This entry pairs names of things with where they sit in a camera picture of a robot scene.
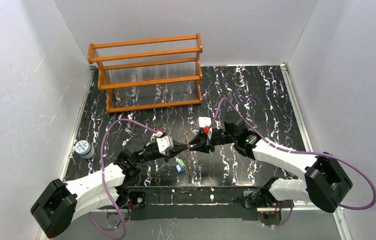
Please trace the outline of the blue white tape roll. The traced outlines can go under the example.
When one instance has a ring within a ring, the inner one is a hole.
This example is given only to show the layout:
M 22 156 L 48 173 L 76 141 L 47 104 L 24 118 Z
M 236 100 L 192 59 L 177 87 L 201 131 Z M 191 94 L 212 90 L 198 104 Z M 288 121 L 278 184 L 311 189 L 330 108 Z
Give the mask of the blue white tape roll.
M 74 145 L 74 151 L 83 159 L 87 160 L 94 156 L 95 150 L 86 140 L 79 140 Z

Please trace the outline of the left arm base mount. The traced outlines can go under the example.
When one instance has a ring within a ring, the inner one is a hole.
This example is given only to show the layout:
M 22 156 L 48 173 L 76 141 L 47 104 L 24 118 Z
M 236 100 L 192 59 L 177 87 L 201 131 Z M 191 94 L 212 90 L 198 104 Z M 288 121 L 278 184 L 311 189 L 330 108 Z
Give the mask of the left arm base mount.
M 146 206 L 147 188 L 145 187 L 111 187 L 108 190 L 117 203 L 119 209 L 122 211 L 127 211 L 128 209 L 130 211 L 132 209 L 143 209 Z M 99 211 L 117 211 L 105 191 L 100 193 L 98 196 L 100 197 L 100 201 L 97 206 Z

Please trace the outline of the green key tag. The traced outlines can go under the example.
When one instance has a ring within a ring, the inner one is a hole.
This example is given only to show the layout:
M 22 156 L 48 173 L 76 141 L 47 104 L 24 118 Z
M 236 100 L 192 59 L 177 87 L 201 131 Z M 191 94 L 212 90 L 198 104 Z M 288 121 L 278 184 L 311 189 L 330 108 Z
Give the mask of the green key tag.
M 177 162 L 178 162 L 181 166 L 186 166 L 185 162 L 184 162 L 182 159 L 178 159 Z

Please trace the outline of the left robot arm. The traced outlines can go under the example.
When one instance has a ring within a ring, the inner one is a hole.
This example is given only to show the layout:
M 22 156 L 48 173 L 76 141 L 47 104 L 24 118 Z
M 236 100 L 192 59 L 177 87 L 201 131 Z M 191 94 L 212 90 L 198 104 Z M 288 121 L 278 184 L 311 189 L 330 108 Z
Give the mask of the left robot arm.
M 150 144 L 133 138 L 104 170 L 66 182 L 58 178 L 52 180 L 30 213 L 49 239 L 57 237 L 80 216 L 110 206 L 124 196 L 125 192 L 118 188 L 140 174 L 142 163 L 161 158 L 168 160 L 188 148 L 187 144 L 174 141 L 168 135 Z

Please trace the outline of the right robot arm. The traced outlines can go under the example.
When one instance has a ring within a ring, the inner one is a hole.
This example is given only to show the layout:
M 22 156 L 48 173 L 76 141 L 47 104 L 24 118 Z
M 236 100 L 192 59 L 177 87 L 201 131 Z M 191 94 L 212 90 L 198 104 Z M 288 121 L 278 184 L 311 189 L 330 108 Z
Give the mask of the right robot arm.
M 261 137 L 235 111 L 224 115 L 223 129 L 212 128 L 209 117 L 199 117 L 197 123 L 199 131 L 189 142 L 191 151 L 209 153 L 216 146 L 233 144 L 240 155 L 272 164 L 296 176 L 295 179 L 272 177 L 260 190 L 237 198 L 248 207 L 304 201 L 333 213 L 353 187 L 337 160 L 308 152 L 296 153 L 292 148 Z

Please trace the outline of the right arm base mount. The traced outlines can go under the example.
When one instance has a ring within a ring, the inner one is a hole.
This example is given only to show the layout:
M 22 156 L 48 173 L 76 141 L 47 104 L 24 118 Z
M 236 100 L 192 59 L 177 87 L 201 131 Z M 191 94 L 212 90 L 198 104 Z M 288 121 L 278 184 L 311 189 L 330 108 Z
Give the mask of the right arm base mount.
M 289 200 L 276 201 L 269 193 L 262 194 L 260 190 L 245 190 L 241 196 L 232 200 L 246 209 L 258 210 L 259 220 L 266 225 L 280 224 L 283 220 L 283 211 L 291 207 Z

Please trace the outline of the orange wooden shelf rack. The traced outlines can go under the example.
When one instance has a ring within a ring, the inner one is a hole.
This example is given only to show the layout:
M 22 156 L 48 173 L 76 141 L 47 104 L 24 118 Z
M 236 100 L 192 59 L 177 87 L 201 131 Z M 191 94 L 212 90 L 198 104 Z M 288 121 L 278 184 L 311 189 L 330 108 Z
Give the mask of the orange wooden shelf rack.
M 87 60 L 98 68 L 97 87 L 108 113 L 200 105 L 203 79 L 199 33 L 91 43 Z

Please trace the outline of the blue key tag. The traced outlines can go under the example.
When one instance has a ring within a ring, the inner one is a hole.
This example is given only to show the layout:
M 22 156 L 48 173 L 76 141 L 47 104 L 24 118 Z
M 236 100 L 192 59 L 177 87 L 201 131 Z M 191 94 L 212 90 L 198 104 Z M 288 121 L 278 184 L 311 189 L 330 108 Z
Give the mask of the blue key tag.
M 175 168 L 176 168 L 176 171 L 177 171 L 178 174 L 183 174 L 184 169 L 183 169 L 183 167 L 180 164 L 177 163 L 175 165 Z

